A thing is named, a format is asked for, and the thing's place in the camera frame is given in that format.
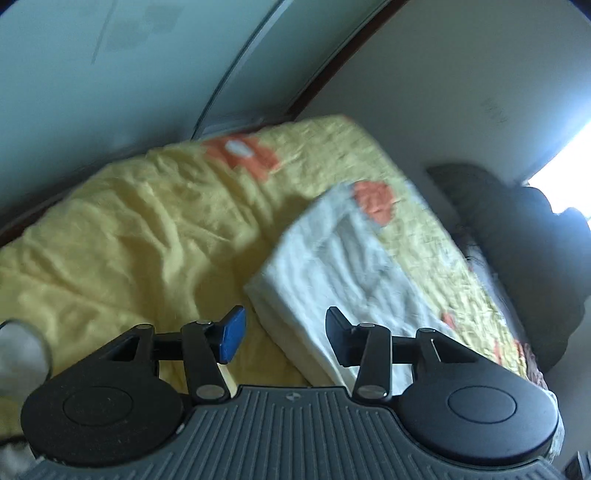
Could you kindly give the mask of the white textured pants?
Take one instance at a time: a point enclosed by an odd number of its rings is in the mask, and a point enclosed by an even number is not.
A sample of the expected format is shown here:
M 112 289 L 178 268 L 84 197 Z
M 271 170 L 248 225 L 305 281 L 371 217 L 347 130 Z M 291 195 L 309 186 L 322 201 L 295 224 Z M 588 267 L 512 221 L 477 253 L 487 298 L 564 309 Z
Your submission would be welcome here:
M 353 323 L 376 323 L 394 335 L 434 328 L 503 365 L 513 364 L 512 336 L 464 257 L 437 221 L 394 239 L 397 262 L 380 241 L 352 184 L 318 197 L 280 237 L 245 292 L 273 342 L 314 386 L 355 383 L 325 333 L 337 307 Z

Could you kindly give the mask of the yellow floral quilt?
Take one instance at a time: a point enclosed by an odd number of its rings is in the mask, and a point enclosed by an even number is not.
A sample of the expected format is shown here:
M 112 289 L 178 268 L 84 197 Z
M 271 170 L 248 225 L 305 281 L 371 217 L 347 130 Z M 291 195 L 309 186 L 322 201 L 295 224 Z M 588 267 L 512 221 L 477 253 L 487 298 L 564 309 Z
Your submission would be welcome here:
M 329 116 L 169 145 L 112 164 L 1 251 L 1 316 L 47 341 L 61 372 L 139 323 L 158 331 L 249 304 L 245 284 L 332 187 L 419 289 L 435 323 L 543 385 L 531 347 L 413 183 L 355 122 Z

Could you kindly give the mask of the grey white cloth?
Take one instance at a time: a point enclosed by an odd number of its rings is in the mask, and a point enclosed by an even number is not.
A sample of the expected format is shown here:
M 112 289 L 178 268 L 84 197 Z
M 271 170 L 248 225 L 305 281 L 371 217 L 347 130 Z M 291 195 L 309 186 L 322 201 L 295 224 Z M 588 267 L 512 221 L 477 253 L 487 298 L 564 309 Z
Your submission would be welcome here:
M 23 403 L 52 373 L 52 356 L 43 335 L 16 319 L 1 324 L 1 397 Z

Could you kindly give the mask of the dark green headboard cushion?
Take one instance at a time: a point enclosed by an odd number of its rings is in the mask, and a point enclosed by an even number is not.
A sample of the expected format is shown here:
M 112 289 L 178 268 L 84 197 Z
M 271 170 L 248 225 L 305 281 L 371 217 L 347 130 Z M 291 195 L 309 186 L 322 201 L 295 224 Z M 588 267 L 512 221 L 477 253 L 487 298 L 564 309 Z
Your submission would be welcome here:
M 428 173 L 497 273 L 547 373 L 565 354 L 590 296 L 590 228 L 583 214 L 552 210 L 529 186 L 510 186 L 468 163 Z

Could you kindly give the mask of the bright window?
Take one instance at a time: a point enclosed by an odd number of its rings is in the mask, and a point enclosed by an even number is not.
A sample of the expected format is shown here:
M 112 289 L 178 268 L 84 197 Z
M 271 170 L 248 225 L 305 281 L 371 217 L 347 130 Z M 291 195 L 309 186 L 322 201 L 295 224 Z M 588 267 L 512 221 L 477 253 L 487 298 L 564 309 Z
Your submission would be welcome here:
M 590 223 L 591 133 L 587 124 L 527 185 L 540 190 L 554 213 L 574 208 Z

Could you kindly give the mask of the frosted sliding wardrobe door right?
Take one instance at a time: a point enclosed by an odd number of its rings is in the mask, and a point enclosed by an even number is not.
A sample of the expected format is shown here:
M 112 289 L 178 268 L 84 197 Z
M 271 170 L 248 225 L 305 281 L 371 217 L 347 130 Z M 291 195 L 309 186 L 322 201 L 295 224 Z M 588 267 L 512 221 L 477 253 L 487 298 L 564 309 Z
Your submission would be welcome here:
M 1 7 L 1 205 L 116 158 L 279 118 L 372 1 Z

